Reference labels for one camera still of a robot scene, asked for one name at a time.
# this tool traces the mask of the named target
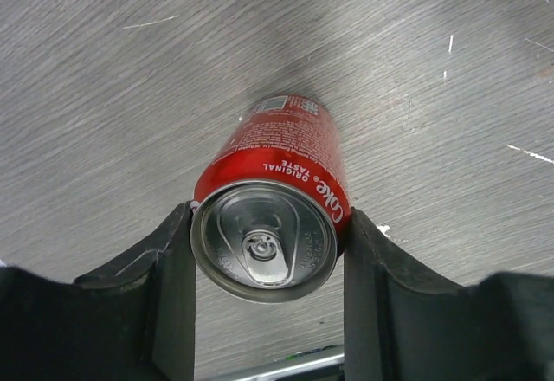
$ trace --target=silver can top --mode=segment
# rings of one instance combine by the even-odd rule
[[[311,293],[337,260],[328,215],[303,192],[270,181],[232,184],[206,198],[192,219],[190,243],[215,284],[262,303]]]

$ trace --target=pull tab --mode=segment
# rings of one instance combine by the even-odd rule
[[[248,232],[242,239],[248,273],[255,282],[280,286],[287,282],[290,270],[285,262],[279,237],[269,230]]]

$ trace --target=red can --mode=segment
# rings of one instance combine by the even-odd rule
[[[344,250],[337,234],[351,218],[339,141],[331,115],[313,100],[281,95],[256,105],[194,190],[191,244],[204,273],[232,294],[264,302],[323,284],[326,265],[334,268]],[[325,275],[314,276],[320,269]]]

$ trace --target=barcode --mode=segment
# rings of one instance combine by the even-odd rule
[[[285,108],[285,104],[287,103],[287,96],[282,97],[273,97],[269,100],[265,100],[261,103],[260,108],[258,108],[257,113],[263,113],[264,111],[271,111],[271,110],[282,110]]]

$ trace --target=wood grain surface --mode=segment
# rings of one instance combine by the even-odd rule
[[[290,91],[330,108],[353,203],[412,255],[466,284],[554,273],[554,0],[0,1],[5,262],[99,266]],[[341,342],[342,271],[280,306],[199,275],[196,376]]]

